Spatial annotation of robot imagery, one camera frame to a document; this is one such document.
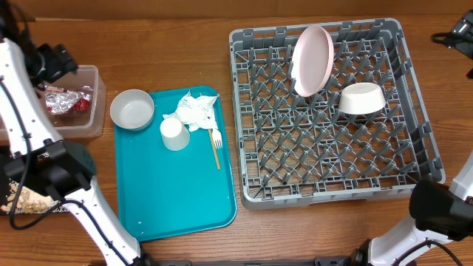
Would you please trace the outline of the foil wrapper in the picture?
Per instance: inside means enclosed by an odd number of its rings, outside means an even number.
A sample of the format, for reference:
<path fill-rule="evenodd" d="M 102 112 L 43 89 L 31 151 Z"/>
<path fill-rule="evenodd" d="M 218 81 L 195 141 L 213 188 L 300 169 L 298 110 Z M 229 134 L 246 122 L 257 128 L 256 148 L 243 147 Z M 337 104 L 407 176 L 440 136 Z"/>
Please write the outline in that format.
<path fill-rule="evenodd" d="M 83 86 L 80 89 L 66 89 L 56 86 L 48 86 L 44 92 L 47 111 L 51 115 L 65 115 L 72 112 L 73 106 L 81 98 L 92 100 L 93 89 Z"/>

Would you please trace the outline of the red sauce packet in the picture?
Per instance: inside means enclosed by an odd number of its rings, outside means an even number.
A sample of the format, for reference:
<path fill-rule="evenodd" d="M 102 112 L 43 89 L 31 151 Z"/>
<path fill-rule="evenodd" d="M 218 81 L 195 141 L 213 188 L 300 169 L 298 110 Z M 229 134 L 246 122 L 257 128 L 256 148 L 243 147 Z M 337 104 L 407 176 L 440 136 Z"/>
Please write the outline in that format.
<path fill-rule="evenodd" d="M 73 109 L 79 112 L 85 112 L 88 108 L 89 108 L 89 101 L 85 98 L 81 98 L 73 106 Z"/>

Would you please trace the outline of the grey bowl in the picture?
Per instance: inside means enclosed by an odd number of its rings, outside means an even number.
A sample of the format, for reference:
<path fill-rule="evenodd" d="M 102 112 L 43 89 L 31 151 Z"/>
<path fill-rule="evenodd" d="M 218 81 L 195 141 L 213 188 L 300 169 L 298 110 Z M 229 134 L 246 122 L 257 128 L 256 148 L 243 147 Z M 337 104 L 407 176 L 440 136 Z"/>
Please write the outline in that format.
<path fill-rule="evenodd" d="M 154 117 L 154 101 L 149 93 L 129 89 L 117 95 L 110 106 L 112 122 L 122 129 L 145 129 Z"/>

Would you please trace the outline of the white bowl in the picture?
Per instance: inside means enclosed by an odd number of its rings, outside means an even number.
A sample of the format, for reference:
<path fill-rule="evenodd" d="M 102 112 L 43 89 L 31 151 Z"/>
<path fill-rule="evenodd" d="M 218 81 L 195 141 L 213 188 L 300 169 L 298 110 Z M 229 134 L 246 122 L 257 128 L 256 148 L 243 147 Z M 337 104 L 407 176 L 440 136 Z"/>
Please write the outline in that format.
<path fill-rule="evenodd" d="M 341 91 L 339 109 L 349 115 L 365 115 L 381 110 L 386 104 L 382 88 L 376 83 L 354 83 Z"/>

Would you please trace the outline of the rice and peanut scraps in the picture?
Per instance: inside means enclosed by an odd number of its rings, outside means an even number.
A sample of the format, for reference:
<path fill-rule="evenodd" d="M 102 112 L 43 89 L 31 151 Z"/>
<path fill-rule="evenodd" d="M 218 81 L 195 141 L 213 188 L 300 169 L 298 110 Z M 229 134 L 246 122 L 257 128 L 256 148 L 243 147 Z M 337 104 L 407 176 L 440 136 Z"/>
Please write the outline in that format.
<path fill-rule="evenodd" d="M 4 213 L 8 214 L 13 209 L 13 200 L 17 190 L 18 183 L 10 181 L 7 190 L 6 203 L 1 204 L 1 211 Z M 42 196 L 24 186 L 18 198 L 16 213 L 40 214 L 50 209 L 54 204 L 55 201 L 50 196 Z"/>

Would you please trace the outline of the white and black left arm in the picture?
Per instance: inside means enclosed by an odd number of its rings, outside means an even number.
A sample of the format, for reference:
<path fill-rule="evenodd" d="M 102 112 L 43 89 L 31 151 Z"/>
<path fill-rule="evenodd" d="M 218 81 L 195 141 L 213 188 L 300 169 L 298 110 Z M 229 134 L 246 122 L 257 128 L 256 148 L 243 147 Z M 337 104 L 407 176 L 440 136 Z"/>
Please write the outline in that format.
<path fill-rule="evenodd" d="M 83 226 L 107 265 L 150 265 L 140 243 L 120 224 L 98 185 L 95 163 L 80 143 L 67 142 L 54 128 L 37 91 L 78 65 L 57 45 L 34 45 L 27 28 L 20 30 L 21 9 L 1 2 L 1 119 L 10 157 L 1 174 L 66 208 Z"/>

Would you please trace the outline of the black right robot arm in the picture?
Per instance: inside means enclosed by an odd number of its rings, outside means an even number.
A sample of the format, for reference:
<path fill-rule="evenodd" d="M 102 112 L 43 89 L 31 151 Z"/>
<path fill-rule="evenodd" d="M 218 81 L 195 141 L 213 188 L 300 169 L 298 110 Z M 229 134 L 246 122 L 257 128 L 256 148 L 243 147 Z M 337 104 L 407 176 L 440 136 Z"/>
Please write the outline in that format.
<path fill-rule="evenodd" d="M 409 215 L 384 235 L 368 239 L 352 252 L 348 265 L 414 265 L 439 247 L 460 265 L 446 244 L 472 235 L 472 158 L 450 186 L 419 182 L 410 197 Z"/>

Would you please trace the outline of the black waste tray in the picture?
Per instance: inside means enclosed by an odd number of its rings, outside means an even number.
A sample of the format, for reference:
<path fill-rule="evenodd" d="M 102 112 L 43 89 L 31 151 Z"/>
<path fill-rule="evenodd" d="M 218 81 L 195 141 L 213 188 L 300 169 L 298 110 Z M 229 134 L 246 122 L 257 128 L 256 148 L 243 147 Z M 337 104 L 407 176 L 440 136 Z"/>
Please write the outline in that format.
<path fill-rule="evenodd" d="M 6 216 L 13 209 L 13 200 L 18 183 L 1 174 L 1 215 Z M 16 214 L 42 214 L 57 204 L 50 196 L 41 196 L 24 186 L 16 206 Z"/>

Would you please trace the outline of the grey plastic dishwasher rack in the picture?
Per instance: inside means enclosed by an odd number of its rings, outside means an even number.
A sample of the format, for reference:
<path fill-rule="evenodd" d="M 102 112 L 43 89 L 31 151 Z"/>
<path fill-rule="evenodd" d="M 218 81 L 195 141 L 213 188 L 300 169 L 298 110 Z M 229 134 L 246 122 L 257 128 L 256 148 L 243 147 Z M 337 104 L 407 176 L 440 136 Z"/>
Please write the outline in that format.
<path fill-rule="evenodd" d="M 407 197 L 446 173 L 401 24 L 393 18 L 324 25 L 334 44 L 325 87 L 298 95 L 292 54 L 302 25 L 229 35 L 242 204 L 249 210 Z M 376 83 L 385 106 L 349 115 L 341 91 Z"/>

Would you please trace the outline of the clear plastic bin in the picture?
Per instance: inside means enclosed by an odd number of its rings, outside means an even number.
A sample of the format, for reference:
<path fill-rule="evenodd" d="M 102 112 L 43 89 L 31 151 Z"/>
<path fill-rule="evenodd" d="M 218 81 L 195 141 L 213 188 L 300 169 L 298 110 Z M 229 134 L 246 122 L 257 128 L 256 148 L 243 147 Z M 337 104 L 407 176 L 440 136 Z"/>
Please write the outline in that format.
<path fill-rule="evenodd" d="M 48 86 L 66 89 L 80 89 L 83 86 L 90 86 L 93 89 L 92 100 L 85 112 L 73 110 L 65 115 L 51 115 L 45 105 L 45 91 L 39 93 L 41 107 L 46 111 L 48 119 L 59 134 L 65 138 L 89 138 L 102 134 L 106 86 L 96 66 L 80 65 L 76 73 L 71 72 Z"/>

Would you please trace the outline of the translucent plastic cup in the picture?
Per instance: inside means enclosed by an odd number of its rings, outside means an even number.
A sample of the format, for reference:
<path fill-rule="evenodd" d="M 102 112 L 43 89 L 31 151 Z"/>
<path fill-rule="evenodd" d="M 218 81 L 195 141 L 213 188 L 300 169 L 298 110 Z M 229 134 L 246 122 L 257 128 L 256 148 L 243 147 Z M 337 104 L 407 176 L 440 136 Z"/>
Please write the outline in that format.
<path fill-rule="evenodd" d="M 177 119 L 169 117 L 160 124 L 164 146 L 171 151 L 184 149 L 190 141 L 188 129 Z"/>

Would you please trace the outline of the crumpled white napkin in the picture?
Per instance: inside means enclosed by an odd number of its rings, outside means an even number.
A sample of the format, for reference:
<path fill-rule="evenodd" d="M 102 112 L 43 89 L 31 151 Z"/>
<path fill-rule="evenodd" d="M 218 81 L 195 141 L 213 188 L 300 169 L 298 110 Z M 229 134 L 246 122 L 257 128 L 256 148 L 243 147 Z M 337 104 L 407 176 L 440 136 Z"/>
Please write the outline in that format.
<path fill-rule="evenodd" d="M 163 115 L 163 118 L 178 119 L 182 124 L 188 125 L 190 132 L 198 129 L 218 129 L 214 112 L 214 104 L 218 99 L 219 95 L 200 95 L 194 98 L 191 91 L 188 91 L 179 100 L 176 110 L 171 114 Z"/>

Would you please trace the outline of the teal plastic tray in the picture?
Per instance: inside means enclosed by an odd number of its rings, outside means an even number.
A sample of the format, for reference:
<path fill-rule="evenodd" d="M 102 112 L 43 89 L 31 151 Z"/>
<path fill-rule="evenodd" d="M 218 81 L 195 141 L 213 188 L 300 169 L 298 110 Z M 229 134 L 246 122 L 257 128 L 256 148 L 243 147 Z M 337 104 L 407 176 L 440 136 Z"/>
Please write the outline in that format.
<path fill-rule="evenodd" d="M 140 242 L 225 227 L 237 215 L 226 140 L 214 150 L 209 133 L 198 129 L 181 151 L 163 144 L 163 115 L 173 112 L 187 92 L 194 97 L 217 95 L 209 86 L 153 92 L 150 126 L 140 131 L 115 127 L 118 216 Z"/>

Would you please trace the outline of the wooden chopstick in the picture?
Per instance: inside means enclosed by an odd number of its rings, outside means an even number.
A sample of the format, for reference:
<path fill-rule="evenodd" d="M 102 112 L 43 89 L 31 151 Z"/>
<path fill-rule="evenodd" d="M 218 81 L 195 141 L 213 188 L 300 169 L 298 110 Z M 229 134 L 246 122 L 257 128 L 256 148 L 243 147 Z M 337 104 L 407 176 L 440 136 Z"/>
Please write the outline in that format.
<path fill-rule="evenodd" d="M 214 159 L 215 159 L 215 162 L 216 162 L 216 165 L 217 165 L 217 170 L 220 170 L 220 161 L 219 161 L 219 158 L 218 158 L 218 155 L 217 155 L 217 148 L 215 146 L 215 142 L 214 142 L 214 139 L 213 139 L 213 136 L 212 136 L 212 130 L 211 129 L 208 129 L 208 133 L 209 133 L 209 137 L 210 137 L 210 141 L 211 141 L 211 145 L 212 145 L 212 149 L 213 149 L 213 153 L 214 153 Z"/>

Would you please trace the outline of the white plastic fork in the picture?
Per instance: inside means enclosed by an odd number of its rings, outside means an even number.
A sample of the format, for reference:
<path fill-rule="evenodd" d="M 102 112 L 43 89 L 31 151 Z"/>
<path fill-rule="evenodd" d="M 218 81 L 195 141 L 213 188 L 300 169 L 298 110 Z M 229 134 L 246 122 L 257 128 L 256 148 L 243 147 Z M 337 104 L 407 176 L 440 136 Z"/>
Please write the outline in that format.
<path fill-rule="evenodd" d="M 211 130 L 211 136 L 214 141 L 215 148 L 221 149 L 222 148 L 222 135 L 221 135 L 221 132 L 218 130 L 218 128 Z"/>

